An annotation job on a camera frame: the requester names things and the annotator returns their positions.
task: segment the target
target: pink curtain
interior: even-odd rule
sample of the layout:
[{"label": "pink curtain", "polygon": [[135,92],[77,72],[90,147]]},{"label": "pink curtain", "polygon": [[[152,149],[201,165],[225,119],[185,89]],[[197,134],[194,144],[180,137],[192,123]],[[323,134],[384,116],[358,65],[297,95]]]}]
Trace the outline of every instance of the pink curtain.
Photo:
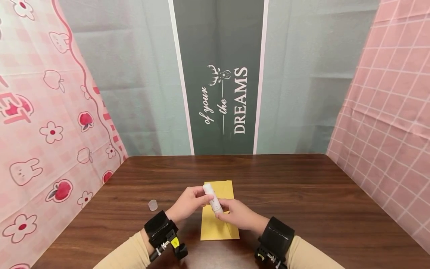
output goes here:
[{"label": "pink curtain", "polygon": [[127,157],[57,1],[0,2],[0,267],[28,268]]},{"label": "pink curtain", "polygon": [[382,0],[327,155],[430,253],[430,1]]}]

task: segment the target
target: bunny print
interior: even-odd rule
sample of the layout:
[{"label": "bunny print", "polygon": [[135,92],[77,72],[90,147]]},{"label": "bunny print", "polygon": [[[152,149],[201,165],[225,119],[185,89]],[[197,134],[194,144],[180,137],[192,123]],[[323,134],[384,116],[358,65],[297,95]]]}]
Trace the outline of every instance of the bunny print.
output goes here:
[{"label": "bunny print", "polygon": [[56,32],[49,32],[49,37],[55,48],[60,53],[66,53],[69,50],[69,36],[67,34],[58,34]]},{"label": "bunny print", "polygon": [[19,186],[29,183],[32,178],[40,175],[43,171],[43,168],[33,168],[38,163],[39,159],[30,159],[26,162],[12,164],[9,171],[13,181]]}]

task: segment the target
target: person's left hand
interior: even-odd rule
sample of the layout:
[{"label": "person's left hand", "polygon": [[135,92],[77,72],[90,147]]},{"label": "person's left hand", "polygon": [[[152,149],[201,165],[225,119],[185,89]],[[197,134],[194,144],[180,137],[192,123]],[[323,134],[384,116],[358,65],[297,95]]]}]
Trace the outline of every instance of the person's left hand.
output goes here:
[{"label": "person's left hand", "polygon": [[209,204],[213,198],[213,195],[205,195],[202,186],[187,187],[175,204],[166,211],[166,216],[178,223],[191,216],[197,208]]}]

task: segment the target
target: gray backdrop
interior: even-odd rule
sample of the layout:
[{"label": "gray backdrop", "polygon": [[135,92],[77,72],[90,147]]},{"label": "gray backdrop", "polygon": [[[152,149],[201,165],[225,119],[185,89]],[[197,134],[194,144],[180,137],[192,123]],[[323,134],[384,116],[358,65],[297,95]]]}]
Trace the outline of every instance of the gray backdrop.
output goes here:
[{"label": "gray backdrop", "polygon": [[[269,1],[257,153],[325,153],[378,3]],[[168,1],[60,4],[128,154],[189,155]]]}]

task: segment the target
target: yellow envelope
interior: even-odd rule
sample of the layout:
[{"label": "yellow envelope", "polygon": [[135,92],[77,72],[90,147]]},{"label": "yellow envelope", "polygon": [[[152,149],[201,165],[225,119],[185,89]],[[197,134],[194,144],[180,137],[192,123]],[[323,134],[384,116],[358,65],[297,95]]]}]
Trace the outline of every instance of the yellow envelope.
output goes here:
[{"label": "yellow envelope", "polygon": [[[218,198],[233,199],[233,185],[231,180],[209,181]],[[239,239],[239,230],[236,226],[227,224],[216,218],[210,205],[206,205],[202,212],[202,232],[200,240]]]}]

